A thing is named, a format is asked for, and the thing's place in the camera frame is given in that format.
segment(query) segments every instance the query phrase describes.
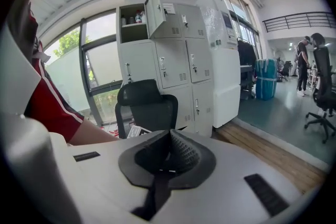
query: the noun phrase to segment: black slot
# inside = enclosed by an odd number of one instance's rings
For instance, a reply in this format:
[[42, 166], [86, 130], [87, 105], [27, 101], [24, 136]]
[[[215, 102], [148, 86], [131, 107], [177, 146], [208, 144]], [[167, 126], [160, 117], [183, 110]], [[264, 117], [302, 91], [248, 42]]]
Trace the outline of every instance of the black slot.
[[258, 174], [244, 177], [271, 217], [284, 211], [288, 203]]
[[76, 155], [74, 156], [74, 159], [76, 162], [81, 162], [81, 161], [85, 161], [87, 159], [92, 159], [95, 157], [100, 156], [100, 154], [96, 151], [94, 152], [89, 152], [89, 153], [84, 153], [84, 154], [80, 154], [80, 155]]

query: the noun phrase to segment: open locker door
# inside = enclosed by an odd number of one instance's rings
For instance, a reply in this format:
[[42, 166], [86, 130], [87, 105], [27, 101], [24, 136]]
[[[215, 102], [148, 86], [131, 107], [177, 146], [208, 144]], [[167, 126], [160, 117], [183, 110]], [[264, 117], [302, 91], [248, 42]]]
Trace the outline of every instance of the open locker door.
[[157, 28], [166, 21], [166, 14], [160, 0], [146, 0], [144, 5], [147, 17], [148, 38], [151, 38]]

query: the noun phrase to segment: person standing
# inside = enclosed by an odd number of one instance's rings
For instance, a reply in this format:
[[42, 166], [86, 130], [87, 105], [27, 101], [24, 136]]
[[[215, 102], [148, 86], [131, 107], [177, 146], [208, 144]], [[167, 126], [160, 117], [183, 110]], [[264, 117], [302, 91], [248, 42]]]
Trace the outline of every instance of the person standing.
[[296, 56], [299, 67], [298, 95], [301, 97], [304, 97], [305, 94], [308, 95], [306, 92], [309, 69], [308, 53], [306, 48], [308, 44], [310, 44], [310, 37], [305, 36], [296, 47]]

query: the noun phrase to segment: person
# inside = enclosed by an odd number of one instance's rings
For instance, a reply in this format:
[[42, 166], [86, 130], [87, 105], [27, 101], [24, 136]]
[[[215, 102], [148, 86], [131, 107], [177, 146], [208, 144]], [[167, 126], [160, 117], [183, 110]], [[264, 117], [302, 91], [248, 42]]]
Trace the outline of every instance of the person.
[[306, 92], [306, 85], [308, 80], [308, 53], [306, 46], [310, 44], [310, 37], [305, 36], [302, 41], [296, 46], [296, 58], [299, 67], [299, 79], [298, 79], [298, 96], [304, 97]]
[[8, 16], [8, 26], [21, 52], [41, 76], [25, 116], [41, 122], [49, 132], [61, 134], [72, 145], [118, 140], [71, 108], [53, 84], [44, 67], [48, 56], [43, 53], [42, 43], [36, 37], [38, 24], [29, 0], [13, 8]]

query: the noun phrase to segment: office chair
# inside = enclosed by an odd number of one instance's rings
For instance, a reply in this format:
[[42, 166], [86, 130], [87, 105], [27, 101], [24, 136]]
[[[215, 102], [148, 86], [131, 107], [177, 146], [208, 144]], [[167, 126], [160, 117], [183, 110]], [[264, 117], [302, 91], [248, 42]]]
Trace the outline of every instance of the office chair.
[[285, 76], [289, 76], [289, 67], [290, 67], [290, 64], [285, 63], [285, 65], [283, 66], [283, 69], [281, 71], [278, 71], [278, 73], [281, 75], [281, 77], [279, 78], [281, 81], [282, 79], [285, 79], [286, 81], [288, 81], [288, 79]]
[[316, 120], [309, 121], [305, 125], [305, 129], [308, 128], [308, 125], [320, 123], [324, 127], [325, 139], [322, 141], [323, 144], [328, 140], [328, 127], [333, 130], [331, 136], [335, 136], [336, 127], [334, 127], [327, 119], [327, 110], [336, 109], [336, 93], [332, 91], [331, 83], [331, 68], [330, 68], [330, 59], [329, 52], [327, 47], [321, 47], [314, 51], [314, 57], [316, 61], [316, 66], [318, 70], [318, 75], [320, 76], [320, 86], [318, 89], [315, 89], [313, 93], [313, 99], [316, 105], [324, 111], [323, 116], [316, 115], [309, 112], [306, 115], [306, 118], [309, 115], [312, 115]]
[[121, 87], [115, 105], [119, 138], [125, 139], [132, 125], [151, 132], [174, 129], [178, 101], [170, 94], [161, 95], [153, 79]]

